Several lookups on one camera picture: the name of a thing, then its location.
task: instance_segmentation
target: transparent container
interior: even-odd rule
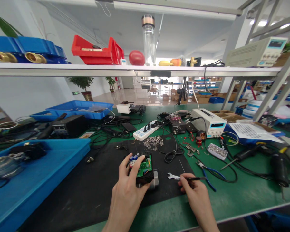
[[[144,56],[146,66],[156,66],[156,45],[154,40],[155,19],[150,14],[142,17]]]

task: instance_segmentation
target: power strip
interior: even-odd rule
[[[133,133],[133,137],[136,138],[138,141],[143,141],[144,139],[146,139],[148,136],[150,136],[153,132],[155,132],[156,130],[158,130],[159,127],[155,126],[154,128],[149,128],[149,130],[147,129],[147,125],[146,125],[146,132],[144,132],[144,127],[142,127],[141,129],[139,129],[138,131]]]

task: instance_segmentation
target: table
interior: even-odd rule
[[[220,110],[221,105],[222,104],[203,104],[203,107],[208,110]],[[143,123],[139,126],[135,125],[135,127],[139,129],[141,126],[145,126],[149,121],[156,119],[156,116],[161,112],[192,110],[195,107],[195,105],[159,107],[149,106],[142,117]],[[113,109],[113,112],[118,115],[116,108]],[[131,114],[130,116],[133,118],[141,118],[138,114]],[[162,130],[158,129],[152,134],[152,136],[161,134]],[[183,135],[179,135],[178,138],[180,142],[183,141]],[[111,142],[123,140],[124,139],[122,138],[112,139]],[[216,139],[207,139],[207,146],[210,143],[215,143],[218,145],[218,141]],[[243,149],[243,147],[241,145],[237,145],[231,146],[229,149],[234,155]],[[199,158],[205,165],[216,170],[220,170],[220,168],[224,166],[222,161],[213,158],[212,155],[205,155],[201,149],[200,151],[201,154],[199,155]],[[185,150],[184,156],[191,165],[195,175],[202,176],[203,174],[201,168],[195,164],[196,159],[190,158],[186,154],[187,150]],[[270,172],[271,167],[269,161],[270,157],[265,157],[264,155],[258,154],[254,158],[243,161],[242,164],[245,167],[251,168],[257,172]],[[238,175],[237,183],[225,183],[211,174],[208,174],[208,178],[217,189],[217,192],[215,193],[207,184],[205,184],[208,188],[214,215],[218,223],[290,204],[290,187],[284,189],[284,202],[282,200],[280,187],[277,184],[259,177],[251,176],[236,167],[234,168]],[[222,172],[227,179],[234,178],[234,174],[231,169],[225,169]],[[106,221],[77,231],[101,231],[105,223]],[[188,199],[186,195],[182,195],[140,209],[131,226],[131,231],[183,231],[197,226],[198,223],[190,209]]]

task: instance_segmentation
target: green circuit board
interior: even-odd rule
[[[145,158],[144,162],[141,163],[141,166],[139,168],[139,172],[136,177],[142,177],[145,172],[152,171],[152,162],[151,162],[151,155],[149,155],[149,160]]]

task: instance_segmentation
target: black anti-static mat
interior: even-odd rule
[[[175,149],[171,135],[163,136],[163,139],[162,151]],[[132,142],[133,140],[124,141],[129,152],[136,154],[136,151],[144,151],[143,142],[139,144],[137,141],[133,145]],[[21,231],[73,231],[105,221],[109,214],[112,188],[118,181],[119,164],[127,154],[125,149],[115,149],[121,143],[108,144],[90,164],[81,161],[28,218]],[[183,155],[177,155],[167,164],[164,162],[164,154],[159,154],[159,151],[150,152],[153,168],[158,169],[159,186],[145,194],[141,207],[181,195],[177,181],[167,178],[167,173],[180,175],[184,172],[183,168],[185,172],[192,172]]]

